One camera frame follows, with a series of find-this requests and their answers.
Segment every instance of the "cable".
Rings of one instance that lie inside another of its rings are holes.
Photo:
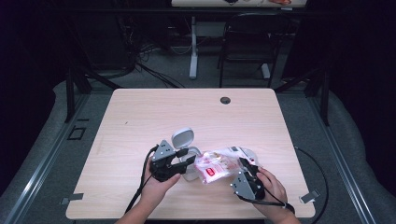
[[[324,211],[326,210],[327,204],[328,204],[328,202],[329,202],[329,184],[328,184],[328,182],[327,182],[326,175],[324,174],[324,171],[323,171],[323,169],[321,168],[321,166],[319,165],[319,163],[317,162],[317,160],[315,160],[314,157],[312,157],[311,155],[309,155],[307,152],[305,152],[304,150],[300,149],[299,147],[294,147],[294,149],[296,149],[296,150],[298,150],[298,151],[300,151],[300,152],[303,152],[308,158],[310,158],[310,159],[316,164],[316,166],[319,168],[319,170],[320,170],[321,173],[322,173],[323,179],[324,179],[324,183],[325,183],[325,186],[326,186],[326,198],[325,198],[325,200],[324,200],[324,205],[323,205],[322,210],[320,211],[320,213],[318,214],[318,216],[317,216],[317,217],[314,219],[314,221],[312,222],[312,223],[317,223],[318,220],[322,217]]]
[[[101,77],[104,77],[104,78],[106,78],[106,79],[112,79],[112,78],[117,78],[117,77],[125,77],[125,76],[127,76],[128,74],[130,74],[131,72],[133,72],[134,71],[134,69],[133,68],[125,68],[125,69],[123,69],[122,71],[119,71],[118,73],[116,73],[116,74],[111,74],[111,75],[105,75],[105,74],[101,74],[101,73],[99,73],[99,72],[97,72]],[[95,79],[94,77],[90,77],[90,76],[86,76],[86,78],[90,78],[90,79]]]
[[[256,204],[263,204],[263,205],[272,205],[272,206],[279,206],[282,208],[286,208],[289,209],[293,214],[295,214],[295,209],[294,207],[289,204],[289,203],[283,203],[282,201],[280,201],[277,197],[275,197],[268,189],[264,188],[265,191],[267,191],[271,196],[273,196],[277,201],[279,201],[279,203],[270,203],[270,202],[265,202],[265,201],[259,201],[259,200],[250,200],[250,199],[246,199],[244,197],[241,197],[239,195],[238,198],[242,201],[245,201],[247,203],[256,203]]]
[[[183,51],[183,52],[178,52],[177,50],[175,50],[175,49],[181,49],[181,48],[188,48],[188,49],[186,49],[186,50]],[[170,49],[171,49],[172,52],[174,52],[175,54],[182,55],[182,54],[188,53],[188,52],[190,51],[191,48],[192,48],[192,45],[185,46],[185,47],[181,47],[181,46],[173,47],[173,46],[171,46]]]
[[[136,65],[139,65],[142,69],[144,69],[145,71],[147,71],[149,74],[151,74],[152,76],[158,78],[160,81],[163,82],[163,84],[165,84],[166,87],[168,87],[167,85],[169,85],[169,86],[171,86],[171,87],[173,87],[173,88],[180,88],[180,87],[181,87],[181,88],[186,88],[183,84],[181,84],[180,82],[178,82],[178,81],[175,80],[174,78],[169,77],[169,76],[166,75],[166,74],[162,74],[162,73],[156,72],[156,71],[154,71],[154,70],[152,70],[152,69],[146,67],[146,66],[143,65],[142,63],[136,62]]]
[[[154,51],[154,45],[153,44],[146,44],[146,46],[143,46],[138,54],[138,59],[140,62],[148,62],[149,61],[149,54]]]
[[[134,203],[136,202],[137,198],[139,197],[139,195],[142,193],[143,187],[146,186],[146,184],[148,183],[148,181],[151,179],[151,176],[146,180],[145,182],[145,174],[146,174],[146,167],[147,167],[147,163],[149,161],[149,155],[152,152],[155,152],[158,148],[158,145],[154,148],[152,148],[149,152],[148,155],[146,156],[145,159],[145,163],[143,164],[143,171],[142,171],[142,176],[140,177],[140,185],[139,188],[137,189],[136,193],[134,194],[134,197],[132,198],[131,202],[128,204],[128,207],[125,210],[125,213],[127,213],[129,210],[131,210],[131,208],[134,206]]]

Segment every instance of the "wooden table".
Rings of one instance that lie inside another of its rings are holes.
[[[227,105],[220,101],[229,97]],[[253,150],[259,163],[285,186],[297,217],[312,217],[308,193],[276,95],[270,89],[116,90],[92,144],[66,215],[71,219],[119,218],[134,196],[149,150],[184,127],[195,133],[192,147]],[[204,185],[181,178],[149,218],[264,218],[230,187],[233,177]]]

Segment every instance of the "chair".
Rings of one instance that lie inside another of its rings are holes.
[[[224,26],[218,61],[219,86],[222,87],[224,79],[224,62],[258,63],[258,69],[264,63],[270,63],[269,88],[281,42],[289,27],[290,20],[277,14],[242,13],[231,17]]]

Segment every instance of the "wrist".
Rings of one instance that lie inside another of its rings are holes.
[[[135,209],[138,209],[142,213],[147,213],[148,215],[151,214],[152,211],[157,207],[158,204],[153,204],[146,200],[140,199],[140,201],[135,205]]]
[[[283,213],[281,216],[278,216],[272,221],[275,224],[294,224],[294,223],[300,223],[300,221],[297,219],[297,217],[291,212],[288,211],[286,213]]]

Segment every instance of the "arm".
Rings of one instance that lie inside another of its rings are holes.
[[[257,177],[264,184],[264,186],[280,201],[285,203],[288,201],[288,196],[286,194],[285,188],[273,174],[259,167]],[[266,194],[264,200],[266,202],[277,203],[277,200],[273,198],[270,194]],[[254,203],[253,205],[257,208],[257,210],[259,210],[263,215],[271,219],[275,224],[300,223],[297,217],[289,209],[284,209],[280,206],[263,205],[256,203]]]
[[[160,182],[155,178],[150,177],[150,162],[151,158],[148,160],[145,171],[145,181],[148,180],[148,182],[146,186],[143,187],[139,202],[116,223],[145,223],[152,211],[154,211],[158,204],[160,204],[160,202],[163,200],[166,191],[172,188],[180,179],[180,174],[176,174],[164,182]]]

